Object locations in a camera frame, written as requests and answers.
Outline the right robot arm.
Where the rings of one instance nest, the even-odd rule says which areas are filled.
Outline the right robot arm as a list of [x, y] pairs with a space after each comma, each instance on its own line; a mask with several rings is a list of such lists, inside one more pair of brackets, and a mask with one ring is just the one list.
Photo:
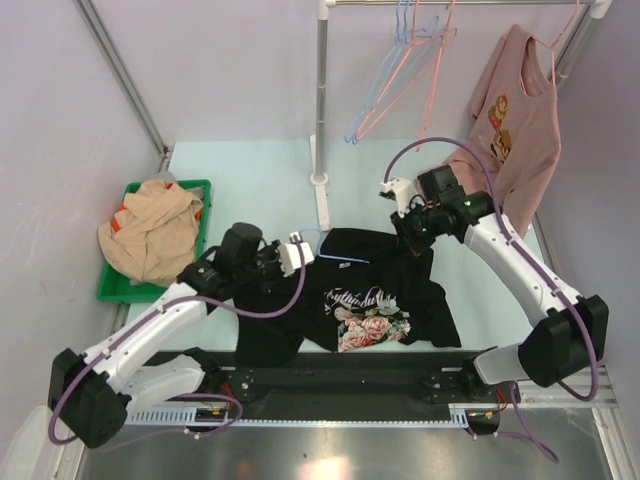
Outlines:
[[489, 193], [466, 194], [452, 170], [439, 167], [417, 182], [387, 180], [380, 194], [395, 202], [391, 222], [413, 255], [425, 254], [440, 236], [455, 237], [491, 268], [529, 320], [532, 330], [522, 342], [485, 350], [465, 366], [461, 388], [469, 399], [484, 401], [503, 382], [549, 387], [584, 368], [598, 373], [607, 304], [598, 295], [585, 297], [541, 263]]

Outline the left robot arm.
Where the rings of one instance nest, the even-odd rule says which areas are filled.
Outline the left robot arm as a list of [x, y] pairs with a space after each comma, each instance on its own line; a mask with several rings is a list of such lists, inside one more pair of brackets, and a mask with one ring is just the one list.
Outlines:
[[243, 287], [262, 286], [304, 267], [299, 237], [266, 244], [258, 227], [234, 224], [220, 245], [185, 267], [131, 324], [82, 353], [67, 348], [53, 359], [49, 441], [62, 446], [80, 440], [89, 448], [100, 447], [138, 409], [191, 393], [202, 400], [214, 397], [220, 374], [190, 355], [161, 367], [144, 364], [184, 328], [218, 308], [230, 310], [229, 300]]

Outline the black t-shirt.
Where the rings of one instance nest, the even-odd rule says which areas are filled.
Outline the black t-shirt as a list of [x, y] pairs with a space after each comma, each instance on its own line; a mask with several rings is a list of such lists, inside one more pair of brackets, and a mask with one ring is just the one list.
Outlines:
[[270, 293], [241, 290], [233, 302], [242, 310], [272, 312], [295, 303], [274, 319], [239, 317], [236, 358], [241, 364], [281, 365], [304, 341], [332, 353], [384, 343], [460, 347], [445, 290], [431, 278], [433, 249], [416, 257], [393, 234], [354, 228], [330, 230], [324, 247], [370, 264], [316, 258], [303, 283], [290, 277]]

